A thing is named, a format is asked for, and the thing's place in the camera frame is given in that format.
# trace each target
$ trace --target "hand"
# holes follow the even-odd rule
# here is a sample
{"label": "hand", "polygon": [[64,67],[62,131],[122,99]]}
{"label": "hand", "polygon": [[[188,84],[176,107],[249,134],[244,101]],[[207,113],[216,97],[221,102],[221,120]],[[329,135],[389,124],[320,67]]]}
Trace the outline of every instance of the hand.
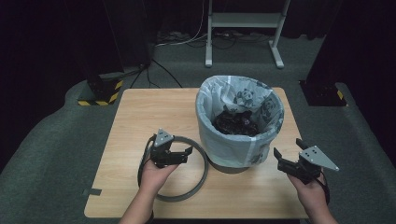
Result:
{"label": "hand", "polygon": [[158,191],[177,167],[178,165],[170,165],[160,169],[153,161],[147,161],[143,167],[139,191],[122,216],[120,223],[146,223],[151,216]]}
{"label": "hand", "polygon": [[178,165],[169,165],[160,169],[153,161],[147,161],[143,168],[140,189],[150,193],[151,195],[157,195],[158,191],[165,184],[168,176],[172,174],[177,167]]}
{"label": "hand", "polygon": [[[305,185],[300,179],[292,175],[288,175],[288,178],[297,189],[298,199],[313,224],[337,223],[327,206],[323,188],[317,181],[313,180]],[[318,180],[323,183],[323,174],[320,174]]]}

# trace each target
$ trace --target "person's left hand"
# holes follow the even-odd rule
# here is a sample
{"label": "person's left hand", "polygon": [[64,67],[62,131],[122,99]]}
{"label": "person's left hand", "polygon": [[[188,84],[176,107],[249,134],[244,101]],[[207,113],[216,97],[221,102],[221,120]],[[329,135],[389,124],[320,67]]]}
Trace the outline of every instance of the person's left hand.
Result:
{"label": "person's left hand", "polygon": [[172,174],[177,167],[178,165],[169,165],[160,169],[153,161],[147,161],[143,168],[140,189],[150,193],[151,195],[157,195],[158,191],[165,184],[168,176]]}

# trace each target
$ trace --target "yellow and black striped tape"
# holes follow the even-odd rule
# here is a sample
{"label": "yellow and black striped tape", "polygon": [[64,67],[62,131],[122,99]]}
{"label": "yellow and black striped tape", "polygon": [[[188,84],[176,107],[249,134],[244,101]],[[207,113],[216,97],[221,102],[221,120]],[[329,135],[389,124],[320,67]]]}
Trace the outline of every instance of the yellow and black striped tape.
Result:
{"label": "yellow and black striped tape", "polygon": [[114,88],[114,93],[108,97],[108,100],[78,100],[79,105],[113,105],[119,96],[122,81],[119,81]]}

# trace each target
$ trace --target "grey bag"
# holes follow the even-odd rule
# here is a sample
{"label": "grey bag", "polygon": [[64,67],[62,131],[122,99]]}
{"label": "grey bag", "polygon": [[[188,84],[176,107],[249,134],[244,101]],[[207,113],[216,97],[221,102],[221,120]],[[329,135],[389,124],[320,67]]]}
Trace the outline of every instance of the grey bag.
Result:
{"label": "grey bag", "polygon": [[[249,77],[213,76],[204,81],[195,101],[199,134],[206,155],[215,164],[244,168],[265,161],[269,146],[282,127],[284,107],[276,93]],[[232,114],[250,110],[250,119],[260,134],[223,134],[212,122],[223,111]]]}

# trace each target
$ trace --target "grey gray carpet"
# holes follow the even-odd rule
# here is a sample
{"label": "grey gray carpet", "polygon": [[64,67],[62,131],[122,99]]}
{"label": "grey gray carpet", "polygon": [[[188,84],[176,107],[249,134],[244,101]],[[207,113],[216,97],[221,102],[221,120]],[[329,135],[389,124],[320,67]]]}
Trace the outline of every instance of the grey gray carpet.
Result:
{"label": "grey gray carpet", "polygon": [[[214,49],[212,68],[205,68],[205,48],[158,47],[153,57],[183,87],[200,87],[207,77],[214,75],[238,75],[283,88],[302,138],[308,145],[319,146],[341,168],[338,173],[326,172],[331,189],[330,208],[336,219],[340,223],[394,223],[395,169],[347,86],[337,84],[348,102],[346,107],[309,106],[301,91],[298,80],[306,79],[321,42],[304,37],[281,38],[278,47],[285,63],[282,70],[275,67],[267,42]],[[219,40],[215,44],[230,45]],[[148,73],[141,74],[133,88],[156,88],[149,85],[148,76],[161,88],[178,88],[155,63]],[[126,77],[121,92],[135,78]],[[64,107],[30,131],[1,174],[0,223],[118,222],[117,218],[85,217],[88,196],[83,191],[92,186],[121,96],[114,105],[78,106],[83,84],[70,89]]]}

